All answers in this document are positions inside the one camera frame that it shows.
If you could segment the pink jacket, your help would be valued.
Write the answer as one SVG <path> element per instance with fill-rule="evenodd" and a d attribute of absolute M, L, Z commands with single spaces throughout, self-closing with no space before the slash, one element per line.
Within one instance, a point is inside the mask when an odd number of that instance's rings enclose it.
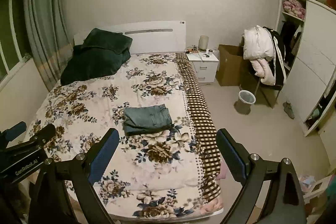
<path fill-rule="evenodd" d="M 255 71 L 255 76 L 260 78 L 262 84 L 269 86 L 275 85 L 275 77 L 266 59 L 256 59 L 251 60 L 250 62 L 252 64 L 252 68 Z"/>

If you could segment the wooden chair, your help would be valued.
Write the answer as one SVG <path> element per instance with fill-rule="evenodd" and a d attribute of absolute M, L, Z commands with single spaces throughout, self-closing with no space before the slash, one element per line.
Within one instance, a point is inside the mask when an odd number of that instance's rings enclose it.
<path fill-rule="evenodd" d="M 256 88 L 254 90 L 254 96 L 257 97 L 257 95 L 260 93 L 264 97 L 267 105 L 273 109 L 277 104 L 278 97 L 283 87 L 283 85 L 270 86 L 263 84 L 261 79 L 258 78 Z"/>

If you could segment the white mesh waste bin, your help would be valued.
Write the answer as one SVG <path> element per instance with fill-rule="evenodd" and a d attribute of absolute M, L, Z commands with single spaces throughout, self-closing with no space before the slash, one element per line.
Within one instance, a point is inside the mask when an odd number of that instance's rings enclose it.
<path fill-rule="evenodd" d="M 238 100 L 234 103 L 234 108 L 239 114 L 248 115 L 251 106 L 256 102 L 256 97 L 248 90 L 241 90 L 238 93 Z"/>

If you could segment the grey green curtain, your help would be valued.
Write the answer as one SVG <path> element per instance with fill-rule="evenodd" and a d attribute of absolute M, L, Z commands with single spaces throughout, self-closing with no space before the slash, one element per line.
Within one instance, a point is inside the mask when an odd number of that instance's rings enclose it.
<path fill-rule="evenodd" d="M 63 0 L 23 0 L 25 24 L 34 63 L 47 90 L 60 80 L 72 57 Z"/>

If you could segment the grey slipper pair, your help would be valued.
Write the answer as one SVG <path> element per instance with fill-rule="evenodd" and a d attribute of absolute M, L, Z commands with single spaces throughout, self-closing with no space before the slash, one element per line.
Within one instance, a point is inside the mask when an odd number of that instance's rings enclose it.
<path fill-rule="evenodd" d="M 291 106 L 291 104 L 289 102 L 284 102 L 283 103 L 283 108 L 284 108 L 284 112 L 288 115 L 288 117 L 290 119 L 294 119 L 295 118 L 292 106 Z"/>

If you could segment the pink folded bedding on shelf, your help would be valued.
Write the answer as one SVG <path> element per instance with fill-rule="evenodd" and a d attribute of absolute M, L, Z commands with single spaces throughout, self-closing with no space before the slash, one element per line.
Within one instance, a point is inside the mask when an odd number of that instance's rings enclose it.
<path fill-rule="evenodd" d="M 305 19 L 306 9 L 298 0 L 285 0 L 282 2 L 282 7 L 286 13 L 301 20 Z"/>

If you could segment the beige cylindrical lamp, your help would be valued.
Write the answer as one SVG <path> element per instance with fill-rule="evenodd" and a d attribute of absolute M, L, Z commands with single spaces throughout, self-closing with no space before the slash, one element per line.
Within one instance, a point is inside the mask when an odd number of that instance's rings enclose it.
<path fill-rule="evenodd" d="M 201 35 L 198 42 L 198 50 L 201 52 L 206 52 L 208 48 L 209 37 L 205 35 Z"/>

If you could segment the folded dark blue jeans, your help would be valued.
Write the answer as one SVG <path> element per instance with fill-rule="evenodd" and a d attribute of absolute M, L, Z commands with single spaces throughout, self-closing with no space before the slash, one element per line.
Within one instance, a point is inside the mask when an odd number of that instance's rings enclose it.
<path fill-rule="evenodd" d="M 131 127 L 124 125 L 123 130 L 126 136 L 134 136 L 134 135 L 143 135 L 143 134 L 156 134 L 165 130 L 169 130 L 172 128 L 172 124 L 162 127 L 153 127 L 153 128 L 145 128 L 145 127 Z"/>

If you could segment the white wardrobe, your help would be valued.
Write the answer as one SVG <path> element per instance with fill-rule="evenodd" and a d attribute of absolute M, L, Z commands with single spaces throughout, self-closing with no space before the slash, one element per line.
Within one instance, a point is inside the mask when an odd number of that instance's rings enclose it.
<path fill-rule="evenodd" d="M 301 26 L 297 52 L 282 92 L 307 136 L 335 104 L 335 10 L 316 0 L 297 1 L 305 8 L 304 18 L 286 12 L 280 5 L 276 30 L 290 19 Z"/>

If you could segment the brown cardboard box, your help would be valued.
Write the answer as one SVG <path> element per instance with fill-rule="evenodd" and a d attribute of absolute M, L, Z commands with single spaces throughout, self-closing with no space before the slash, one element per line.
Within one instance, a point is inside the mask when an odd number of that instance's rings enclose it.
<path fill-rule="evenodd" d="M 217 82 L 220 86 L 239 86 L 249 64 L 249 61 L 243 58 L 243 47 L 220 44 L 218 50 Z"/>

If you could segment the black garment white stripes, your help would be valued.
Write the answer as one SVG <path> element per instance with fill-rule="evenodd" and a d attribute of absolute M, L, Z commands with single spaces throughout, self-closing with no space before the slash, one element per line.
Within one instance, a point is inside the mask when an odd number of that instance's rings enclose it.
<path fill-rule="evenodd" d="M 269 67 L 275 79 L 276 86 L 284 86 L 286 84 L 286 71 L 285 71 L 285 44 L 282 42 L 280 35 L 277 31 L 264 27 L 268 31 L 273 44 L 274 55 L 272 61 L 269 62 Z"/>

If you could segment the white nightstand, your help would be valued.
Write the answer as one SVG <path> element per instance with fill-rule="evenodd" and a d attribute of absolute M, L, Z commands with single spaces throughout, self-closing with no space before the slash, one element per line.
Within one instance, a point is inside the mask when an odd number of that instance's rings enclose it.
<path fill-rule="evenodd" d="M 219 60 L 214 54 L 187 53 L 187 58 L 194 70 L 198 83 L 213 84 L 219 65 Z"/>

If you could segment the white bed headboard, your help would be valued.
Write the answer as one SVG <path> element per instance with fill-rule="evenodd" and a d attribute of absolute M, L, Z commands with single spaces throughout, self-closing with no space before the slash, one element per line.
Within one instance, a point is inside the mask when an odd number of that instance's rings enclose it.
<path fill-rule="evenodd" d="M 120 33 L 133 39 L 130 53 L 183 52 L 186 48 L 184 20 L 152 21 L 100 27 L 101 30 Z"/>

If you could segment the floral bed blanket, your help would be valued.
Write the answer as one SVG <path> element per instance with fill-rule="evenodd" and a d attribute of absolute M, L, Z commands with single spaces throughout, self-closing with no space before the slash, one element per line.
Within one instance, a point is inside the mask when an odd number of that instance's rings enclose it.
<path fill-rule="evenodd" d="M 25 138 L 48 124 L 56 135 L 45 152 L 55 161 L 118 131 L 117 149 L 93 184 L 111 217 L 176 221 L 223 210 L 217 131 L 184 53 L 133 55 L 115 75 L 57 84 Z"/>

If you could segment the ripped blue denim shorts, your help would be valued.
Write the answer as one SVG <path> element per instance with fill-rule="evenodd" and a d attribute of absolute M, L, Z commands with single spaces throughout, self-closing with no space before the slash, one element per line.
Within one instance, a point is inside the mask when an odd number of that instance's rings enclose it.
<path fill-rule="evenodd" d="M 125 116 L 123 126 L 153 128 L 173 124 L 169 109 L 165 104 L 149 107 L 126 107 L 123 113 Z"/>

